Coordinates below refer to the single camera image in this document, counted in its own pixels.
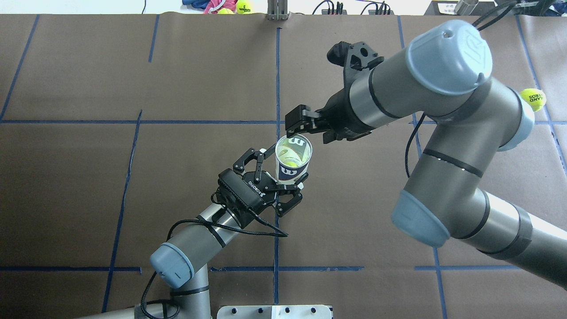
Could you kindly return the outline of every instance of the white cup with blue label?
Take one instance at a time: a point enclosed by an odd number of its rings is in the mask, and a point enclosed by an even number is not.
[[[276,143],[277,180],[282,184],[294,184],[307,172],[312,150],[311,143],[303,135],[282,137]]]

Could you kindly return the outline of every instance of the white label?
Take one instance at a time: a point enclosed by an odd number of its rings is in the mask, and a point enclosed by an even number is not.
[[[439,7],[439,12],[442,14],[452,14],[452,15],[457,14],[455,12],[456,4],[454,3],[437,3],[437,6]]]

